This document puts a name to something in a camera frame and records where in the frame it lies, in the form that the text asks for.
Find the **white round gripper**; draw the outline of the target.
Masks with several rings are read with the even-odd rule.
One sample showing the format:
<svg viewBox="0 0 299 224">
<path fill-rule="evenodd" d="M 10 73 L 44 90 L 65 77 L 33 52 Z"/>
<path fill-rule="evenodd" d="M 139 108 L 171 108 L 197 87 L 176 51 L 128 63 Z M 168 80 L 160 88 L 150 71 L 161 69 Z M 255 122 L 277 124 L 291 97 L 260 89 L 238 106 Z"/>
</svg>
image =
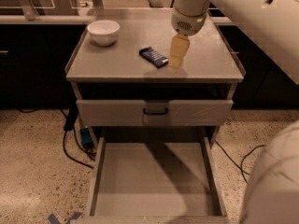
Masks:
<svg viewBox="0 0 299 224">
<path fill-rule="evenodd" d="M 188 36 L 202 29 L 208 7 L 208 0 L 174 0 L 171 24 L 178 34 L 171 41 L 170 67 L 180 67 L 190 46 Z"/>
</svg>

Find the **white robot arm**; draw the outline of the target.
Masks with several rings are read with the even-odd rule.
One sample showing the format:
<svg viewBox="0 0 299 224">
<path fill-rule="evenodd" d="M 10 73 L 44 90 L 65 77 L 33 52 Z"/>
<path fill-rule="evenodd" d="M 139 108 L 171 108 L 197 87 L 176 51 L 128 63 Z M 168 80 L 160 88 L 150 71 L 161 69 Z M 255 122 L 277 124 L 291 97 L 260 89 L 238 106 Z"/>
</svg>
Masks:
<svg viewBox="0 0 299 224">
<path fill-rule="evenodd" d="M 170 66 L 182 63 L 188 37 L 203 27 L 209 3 L 298 81 L 298 0 L 175 0 Z M 299 224 L 299 121 L 279 132 L 255 162 L 238 224 Z"/>
</svg>

